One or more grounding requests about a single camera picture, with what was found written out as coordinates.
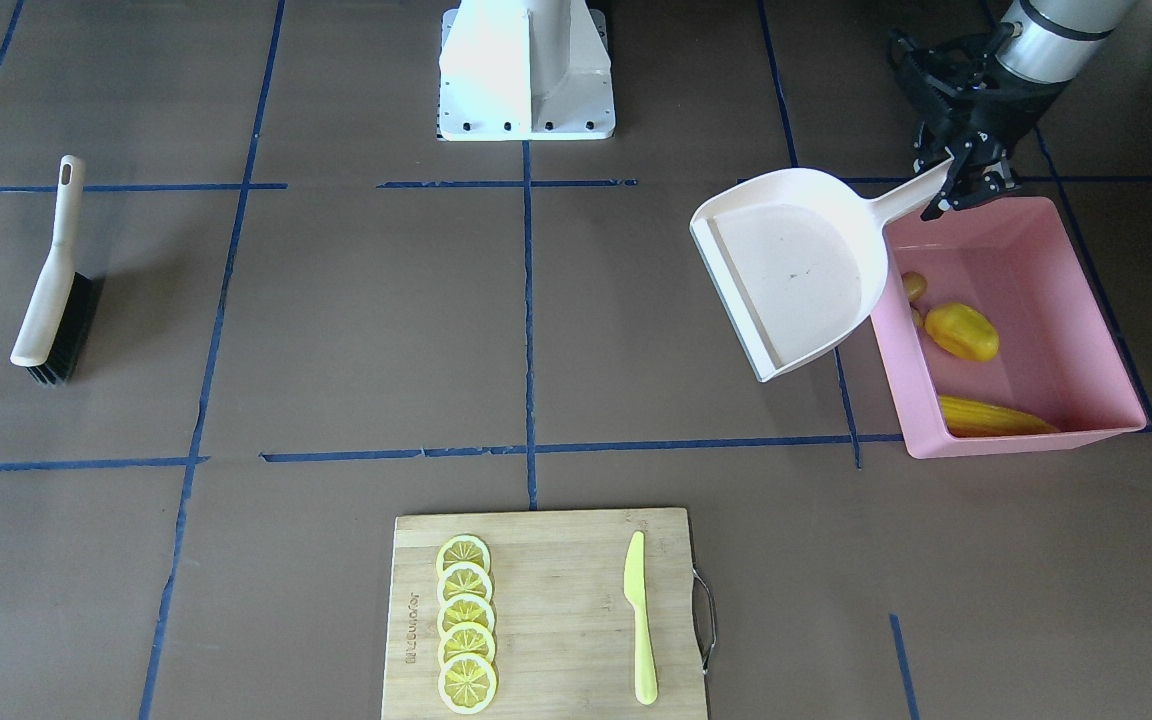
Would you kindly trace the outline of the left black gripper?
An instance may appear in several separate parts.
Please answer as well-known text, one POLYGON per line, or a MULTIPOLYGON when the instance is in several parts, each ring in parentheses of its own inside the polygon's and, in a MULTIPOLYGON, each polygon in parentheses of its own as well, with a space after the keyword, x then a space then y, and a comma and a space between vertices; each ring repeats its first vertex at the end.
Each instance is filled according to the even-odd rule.
POLYGON ((978 209, 988 202, 1020 191, 1011 170, 1011 151, 1055 103, 1068 83, 1041 83, 1018 76, 1000 59, 1005 41, 990 41, 988 90, 982 92, 964 126, 952 135, 932 135, 916 126, 916 161, 927 167, 937 156, 948 159, 935 170, 945 170, 940 188, 922 210, 923 222, 932 222, 947 211, 978 209), (952 150, 973 142, 973 150, 952 150))

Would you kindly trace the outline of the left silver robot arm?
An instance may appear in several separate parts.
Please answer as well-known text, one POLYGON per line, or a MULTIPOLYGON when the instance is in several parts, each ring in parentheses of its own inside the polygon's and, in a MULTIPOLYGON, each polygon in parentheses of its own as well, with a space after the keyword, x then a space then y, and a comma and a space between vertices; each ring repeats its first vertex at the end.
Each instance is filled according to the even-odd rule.
POLYGON ((892 32, 888 65, 919 118, 915 169, 948 158, 924 222, 1018 188, 1016 145, 1132 8, 1132 1, 1014 1, 986 33, 920 45, 892 32))

